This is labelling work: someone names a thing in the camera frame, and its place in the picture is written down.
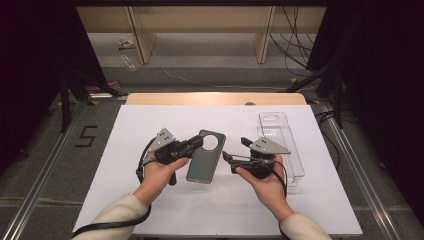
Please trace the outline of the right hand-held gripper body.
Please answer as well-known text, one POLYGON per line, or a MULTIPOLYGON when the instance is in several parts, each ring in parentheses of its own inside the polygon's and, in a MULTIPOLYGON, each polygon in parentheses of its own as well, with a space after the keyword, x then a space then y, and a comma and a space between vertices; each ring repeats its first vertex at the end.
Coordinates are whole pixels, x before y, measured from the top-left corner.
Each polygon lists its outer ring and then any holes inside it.
POLYGON ((231 171, 235 173, 237 167, 247 170, 258 179, 268 177, 275 165, 276 154, 290 154, 291 151, 279 143, 267 138, 260 137, 249 146, 250 156, 240 156, 236 160, 236 155, 232 155, 231 171))

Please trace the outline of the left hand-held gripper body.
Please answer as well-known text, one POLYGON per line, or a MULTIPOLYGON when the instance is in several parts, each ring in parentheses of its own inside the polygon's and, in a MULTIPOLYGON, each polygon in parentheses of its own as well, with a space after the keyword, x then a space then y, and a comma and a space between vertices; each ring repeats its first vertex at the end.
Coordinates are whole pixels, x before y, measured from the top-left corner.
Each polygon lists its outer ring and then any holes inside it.
POLYGON ((148 146, 148 151, 153 152, 155 159, 163 165, 171 164, 180 158, 191 158, 195 150, 195 137, 179 141, 166 128, 162 128, 148 146))

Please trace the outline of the grey phone case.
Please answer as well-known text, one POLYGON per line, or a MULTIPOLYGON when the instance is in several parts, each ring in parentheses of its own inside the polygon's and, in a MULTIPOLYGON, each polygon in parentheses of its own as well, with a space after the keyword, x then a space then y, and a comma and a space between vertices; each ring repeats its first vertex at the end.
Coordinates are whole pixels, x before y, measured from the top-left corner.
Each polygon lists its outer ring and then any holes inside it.
POLYGON ((203 138, 203 145, 194 152, 186 180, 210 184, 221 157, 226 136, 209 130, 201 130, 199 135, 203 138))

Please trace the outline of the clear plastic packaging tray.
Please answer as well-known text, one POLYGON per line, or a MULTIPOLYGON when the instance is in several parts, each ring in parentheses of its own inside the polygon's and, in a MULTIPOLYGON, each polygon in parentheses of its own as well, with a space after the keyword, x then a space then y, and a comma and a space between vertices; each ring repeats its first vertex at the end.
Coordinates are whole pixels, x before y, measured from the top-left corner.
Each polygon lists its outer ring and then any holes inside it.
POLYGON ((280 144, 290 151, 283 155, 283 164, 287 170, 287 185, 295 187, 304 177, 301 163, 292 131, 284 112, 262 112, 259 114, 257 133, 280 144))

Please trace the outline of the person's left hand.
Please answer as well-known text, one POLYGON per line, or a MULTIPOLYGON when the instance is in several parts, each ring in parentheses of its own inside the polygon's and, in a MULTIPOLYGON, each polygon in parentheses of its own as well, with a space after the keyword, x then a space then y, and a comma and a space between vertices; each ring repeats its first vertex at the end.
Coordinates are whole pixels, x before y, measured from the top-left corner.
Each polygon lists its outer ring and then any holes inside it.
POLYGON ((168 185, 172 175, 188 164, 188 158, 180 158, 173 163, 163 165, 156 160, 154 153, 148 153, 149 163, 144 167, 144 180, 133 195, 146 206, 150 205, 168 185))

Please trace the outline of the person's right hand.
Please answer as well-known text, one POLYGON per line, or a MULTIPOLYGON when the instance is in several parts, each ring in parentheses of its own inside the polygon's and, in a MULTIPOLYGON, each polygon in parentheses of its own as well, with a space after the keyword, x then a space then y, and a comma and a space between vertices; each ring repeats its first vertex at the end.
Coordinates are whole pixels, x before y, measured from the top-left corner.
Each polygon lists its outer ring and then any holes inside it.
POLYGON ((252 186, 258 200, 279 223, 294 214, 294 210, 286 200, 285 189, 281 182, 285 177, 282 164, 275 164, 273 173, 264 179, 255 178, 249 171, 241 167, 238 167, 236 172, 252 186))

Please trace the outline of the white board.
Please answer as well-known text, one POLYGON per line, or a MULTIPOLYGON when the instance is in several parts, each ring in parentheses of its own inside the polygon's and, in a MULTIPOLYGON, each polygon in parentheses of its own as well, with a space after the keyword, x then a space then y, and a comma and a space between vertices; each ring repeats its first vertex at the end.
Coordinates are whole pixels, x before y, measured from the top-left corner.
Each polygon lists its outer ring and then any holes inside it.
MULTIPOLYGON (((240 142, 258 137, 262 113, 284 113, 304 169, 303 178, 289 188, 288 201, 333 236, 355 236, 362 230, 346 196, 312 110, 307 105, 166 106, 124 105, 120 108, 99 167, 76 221, 90 223, 110 202, 135 190, 135 171, 147 143, 167 128, 177 139, 206 129, 225 134, 224 149, 248 155, 240 142)), ((273 215, 258 201, 251 186, 231 172, 225 161, 217 165, 209 184, 192 183, 186 171, 154 201, 149 218, 137 235, 178 237, 277 237, 273 215)))

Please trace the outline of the pink object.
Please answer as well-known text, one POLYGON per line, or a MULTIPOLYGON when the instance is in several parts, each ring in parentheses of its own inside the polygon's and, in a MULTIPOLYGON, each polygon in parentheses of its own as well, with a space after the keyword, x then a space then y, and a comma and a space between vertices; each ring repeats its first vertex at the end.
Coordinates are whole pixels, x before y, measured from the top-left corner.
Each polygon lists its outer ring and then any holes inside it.
MULTIPOLYGON (((111 87, 113 89, 117 89, 117 88, 121 87, 121 82, 119 80, 111 80, 111 81, 108 81, 107 84, 108 84, 109 87, 111 87)), ((93 90, 94 93, 101 93, 102 92, 102 90, 97 86, 93 86, 92 90, 93 90)))

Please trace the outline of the black metal stand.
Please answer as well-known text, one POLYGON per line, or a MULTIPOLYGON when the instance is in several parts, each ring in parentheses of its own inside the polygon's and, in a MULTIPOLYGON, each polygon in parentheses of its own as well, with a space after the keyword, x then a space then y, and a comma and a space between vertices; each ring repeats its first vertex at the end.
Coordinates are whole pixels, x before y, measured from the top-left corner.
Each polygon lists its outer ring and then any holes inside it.
POLYGON ((306 77, 302 81, 294 84, 286 90, 286 93, 295 93, 308 84, 320 79, 321 82, 318 85, 317 95, 319 97, 326 97, 330 92, 333 93, 333 111, 336 124, 339 128, 342 128, 341 122, 341 102, 342 102, 342 76, 339 70, 335 70, 333 67, 325 66, 313 73, 311 76, 306 77))
POLYGON ((113 97, 127 96, 127 93, 122 93, 110 87, 105 80, 100 81, 80 71, 72 71, 63 74, 59 80, 59 90, 62 109, 62 132, 65 132, 71 123, 71 110, 69 92, 71 92, 77 101, 87 101, 89 92, 86 85, 98 87, 113 97))

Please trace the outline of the clear plastic piece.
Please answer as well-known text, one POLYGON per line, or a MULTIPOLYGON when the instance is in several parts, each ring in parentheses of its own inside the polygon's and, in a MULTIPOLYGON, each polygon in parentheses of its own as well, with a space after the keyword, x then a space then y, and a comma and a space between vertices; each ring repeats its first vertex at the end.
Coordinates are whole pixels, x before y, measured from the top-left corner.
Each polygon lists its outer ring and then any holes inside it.
POLYGON ((122 55, 121 56, 121 60, 124 64, 124 66, 126 67, 126 69, 130 72, 135 72, 138 70, 138 68, 135 66, 135 64, 133 63, 133 61, 126 55, 122 55))

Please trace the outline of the wooden shelf unit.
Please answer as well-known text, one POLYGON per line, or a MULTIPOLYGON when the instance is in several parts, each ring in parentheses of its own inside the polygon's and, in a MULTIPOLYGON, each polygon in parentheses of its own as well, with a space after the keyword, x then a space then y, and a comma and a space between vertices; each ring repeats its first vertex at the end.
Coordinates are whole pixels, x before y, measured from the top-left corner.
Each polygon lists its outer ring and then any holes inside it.
POLYGON ((257 62, 265 62, 272 33, 316 34, 324 7, 79 7, 88 33, 130 33, 139 62, 146 64, 158 33, 248 33, 257 62))

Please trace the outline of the dark curtain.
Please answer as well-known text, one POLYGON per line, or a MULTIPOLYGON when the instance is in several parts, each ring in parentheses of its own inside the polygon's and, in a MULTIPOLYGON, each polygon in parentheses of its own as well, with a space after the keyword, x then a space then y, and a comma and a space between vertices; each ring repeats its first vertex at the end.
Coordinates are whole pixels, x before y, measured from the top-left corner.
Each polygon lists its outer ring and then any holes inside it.
POLYGON ((322 0, 308 66, 317 70, 353 31, 343 59, 346 97, 424 226, 424 0, 322 0))
POLYGON ((107 84, 73 0, 0 0, 0 175, 66 79, 107 84))

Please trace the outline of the metal floor rail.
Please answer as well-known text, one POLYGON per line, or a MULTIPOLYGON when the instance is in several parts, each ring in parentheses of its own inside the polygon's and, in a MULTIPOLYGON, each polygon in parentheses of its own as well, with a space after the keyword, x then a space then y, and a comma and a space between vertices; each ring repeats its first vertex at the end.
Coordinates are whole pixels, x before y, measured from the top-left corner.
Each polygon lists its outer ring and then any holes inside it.
POLYGON ((19 240, 25 226, 27 225, 40 196, 43 193, 64 149, 69 141, 75 122, 84 109, 84 102, 77 102, 74 112, 66 126, 60 131, 49 156, 46 158, 43 167, 39 171, 37 178, 31 184, 31 188, 26 196, 20 201, 19 208, 6 228, 0 240, 19 240))
POLYGON ((374 186, 361 165, 351 143, 349 142, 343 129, 339 127, 336 120, 330 120, 329 125, 335 135, 335 138, 341 147, 346 161, 352 171, 356 182, 366 200, 370 211, 372 212, 377 225, 385 240, 400 240, 400 234, 394 225, 389 211, 379 198, 374 186))

